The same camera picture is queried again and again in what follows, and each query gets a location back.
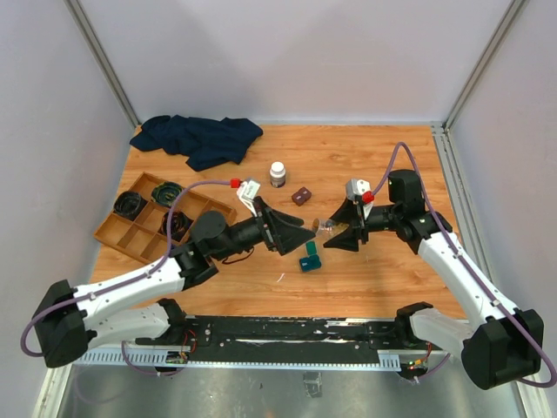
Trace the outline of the clear jar of yellow pills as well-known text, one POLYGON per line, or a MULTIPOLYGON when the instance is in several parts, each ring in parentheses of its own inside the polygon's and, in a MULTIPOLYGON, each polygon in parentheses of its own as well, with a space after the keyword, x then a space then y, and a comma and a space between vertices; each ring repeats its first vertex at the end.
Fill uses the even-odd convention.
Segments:
POLYGON ((312 222, 312 231, 321 239, 336 237, 347 228, 347 223, 339 223, 333 219, 315 219, 312 222))

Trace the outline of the teal pill box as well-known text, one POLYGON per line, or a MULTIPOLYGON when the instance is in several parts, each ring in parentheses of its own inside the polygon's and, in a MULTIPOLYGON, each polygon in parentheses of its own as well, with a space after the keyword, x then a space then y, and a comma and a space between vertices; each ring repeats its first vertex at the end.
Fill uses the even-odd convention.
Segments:
POLYGON ((317 245, 314 241, 305 243, 306 256, 299 259, 299 267, 302 273, 309 273, 319 270, 322 267, 321 259, 318 255, 317 245))

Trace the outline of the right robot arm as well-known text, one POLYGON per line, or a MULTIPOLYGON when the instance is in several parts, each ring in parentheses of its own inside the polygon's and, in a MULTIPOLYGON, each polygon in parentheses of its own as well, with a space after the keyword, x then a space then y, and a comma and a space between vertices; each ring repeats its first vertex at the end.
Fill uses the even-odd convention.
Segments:
POLYGON ((462 323, 429 303, 414 303, 398 310, 395 340, 405 348, 422 341, 441 348, 484 390, 538 373, 542 318, 533 309, 519 309, 474 264, 451 226, 432 209, 417 172, 395 170, 386 180, 390 202, 384 206, 375 205, 367 181, 346 183, 345 200, 331 218, 344 229, 324 246, 356 252, 370 233, 395 233, 441 277, 467 318, 462 323))

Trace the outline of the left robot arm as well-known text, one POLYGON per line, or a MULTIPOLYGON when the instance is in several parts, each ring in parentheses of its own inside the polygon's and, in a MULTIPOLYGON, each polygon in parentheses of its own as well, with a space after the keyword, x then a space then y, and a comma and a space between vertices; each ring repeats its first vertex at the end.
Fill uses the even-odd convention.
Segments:
POLYGON ((312 240, 314 232, 300 218, 255 199, 255 212, 229 226, 221 212, 208 211, 194 222, 189 239, 141 269, 95 285, 53 283, 32 316, 48 368, 66 366, 87 351, 123 340, 161 338, 179 343, 186 323, 179 305, 167 294, 199 286, 218 273, 216 264, 263 244, 286 255, 312 240))

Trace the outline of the brown pill box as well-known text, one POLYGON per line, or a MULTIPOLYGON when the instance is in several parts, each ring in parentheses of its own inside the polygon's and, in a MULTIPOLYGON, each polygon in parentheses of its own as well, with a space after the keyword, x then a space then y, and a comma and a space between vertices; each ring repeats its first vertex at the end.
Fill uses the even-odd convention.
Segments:
POLYGON ((301 187, 292 195, 292 202, 297 206, 302 206, 310 200, 312 192, 306 187, 301 187))

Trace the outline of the white pill bottle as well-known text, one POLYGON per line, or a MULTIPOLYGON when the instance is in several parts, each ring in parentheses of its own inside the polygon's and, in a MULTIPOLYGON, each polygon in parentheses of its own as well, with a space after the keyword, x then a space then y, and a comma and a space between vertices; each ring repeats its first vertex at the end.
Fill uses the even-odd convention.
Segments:
POLYGON ((286 169, 285 165, 280 161, 275 161, 270 167, 270 182, 275 188, 280 188, 285 185, 286 182, 286 169))

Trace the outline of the dark blue cloth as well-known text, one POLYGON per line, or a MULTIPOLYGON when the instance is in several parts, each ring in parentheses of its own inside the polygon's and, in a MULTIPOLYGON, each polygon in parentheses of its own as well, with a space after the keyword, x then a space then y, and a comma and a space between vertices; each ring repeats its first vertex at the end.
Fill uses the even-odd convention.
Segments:
POLYGON ((247 118, 157 116, 140 126, 130 145, 141 152, 162 150, 187 157, 186 164, 202 172, 228 162, 240 164, 264 131, 247 118))

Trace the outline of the wooden compartment tray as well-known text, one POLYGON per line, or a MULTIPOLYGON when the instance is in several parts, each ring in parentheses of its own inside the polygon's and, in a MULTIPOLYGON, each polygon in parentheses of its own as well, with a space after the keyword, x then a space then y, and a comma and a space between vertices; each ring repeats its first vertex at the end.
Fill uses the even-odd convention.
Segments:
MULTIPOLYGON (((126 191, 120 193, 94 238, 143 264, 156 261, 167 249, 167 213, 183 187, 148 172, 142 173, 126 191)), ((172 214, 172 245, 179 246, 189 237, 189 230, 199 216, 216 211, 228 223, 236 210, 198 191, 190 191, 178 202, 172 214)))

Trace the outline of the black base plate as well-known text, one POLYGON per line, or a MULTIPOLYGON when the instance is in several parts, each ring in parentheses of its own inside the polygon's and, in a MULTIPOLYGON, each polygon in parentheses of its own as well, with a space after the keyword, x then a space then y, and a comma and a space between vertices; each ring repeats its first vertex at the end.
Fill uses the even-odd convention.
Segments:
POLYGON ((381 352, 428 349, 402 340, 393 320, 360 318, 188 315, 160 337, 133 342, 183 350, 189 361, 285 367, 372 365, 381 352))

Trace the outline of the right aluminium frame post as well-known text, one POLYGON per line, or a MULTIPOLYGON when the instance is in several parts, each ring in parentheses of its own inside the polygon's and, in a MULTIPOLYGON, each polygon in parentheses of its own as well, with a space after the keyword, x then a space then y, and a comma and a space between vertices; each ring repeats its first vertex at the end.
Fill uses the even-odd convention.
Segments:
POLYGON ((500 21, 497 23, 493 34, 487 41, 486 46, 483 48, 480 56, 474 65, 471 73, 466 79, 463 87, 461 88, 458 97, 456 98, 453 106, 448 112, 446 119, 443 123, 444 131, 451 131, 456 124, 460 114, 464 111, 466 104, 469 102, 471 96, 474 94, 476 88, 479 86, 482 78, 487 73, 487 70, 494 60, 496 54, 504 44, 507 36, 511 32, 514 25, 520 18, 524 9, 528 6, 528 0, 513 0, 505 9, 500 21))

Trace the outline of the aluminium frame post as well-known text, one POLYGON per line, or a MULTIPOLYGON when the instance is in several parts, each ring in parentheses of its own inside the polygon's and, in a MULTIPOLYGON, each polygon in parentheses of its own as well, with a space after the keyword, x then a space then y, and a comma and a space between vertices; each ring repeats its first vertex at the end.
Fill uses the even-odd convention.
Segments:
POLYGON ((123 85, 121 84, 117 73, 115 72, 111 61, 106 54, 102 43, 89 19, 87 13, 78 0, 63 0, 64 5, 68 9, 71 17, 74 20, 78 30, 80 31, 84 41, 86 42, 92 56, 94 57, 97 66, 103 73, 105 81, 107 82, 112 94, 117 100, 124 115, 131 123, 132 126, 139 125, 139 118, 131 101, 129 100, 123 85))
POLYGON ((486 46, 483 48, 480 56, 474 65, 471 73, 466 79, 463 87, 461 88, 458 97, 456 98, 453 106, 448 112, 446 119, 443 123, 444 131, 451 131, 456 124, 460 114, 464 111, 466 104, 469 102, 471 96, 474 94, 476 88, 479 86, 482 78, 487 73, 487 70, 494 60, 496 54, 504 44, 507 36, 511 32, 514 25, 520 18, 524 9, 528 6, 528 0, 513 0, 505 9, 500 21, 497 23, 493 34, 487 41, 486 46))

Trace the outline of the left aluminium frame post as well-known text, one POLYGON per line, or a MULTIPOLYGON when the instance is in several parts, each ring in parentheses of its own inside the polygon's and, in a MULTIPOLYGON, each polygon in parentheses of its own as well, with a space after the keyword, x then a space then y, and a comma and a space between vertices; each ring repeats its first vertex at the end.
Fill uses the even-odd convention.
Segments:
POLYGON ((115 72, 111 61, 106 54, 102 43, 89 19, 87 13, 78 0, 63 0, 64 5, 68 9, 71 17, 74 20, 78 30, 80 31, 84 41, 86 42, 92 56, 94 57, 97 66, 103 73, 105 81, 107 82, 112 94, 117 100, 124 115, 131 123, 132 126, 139 125, 139 118, 131 101, 129 100, 123 85, 121 84, 117 73, 115 72))

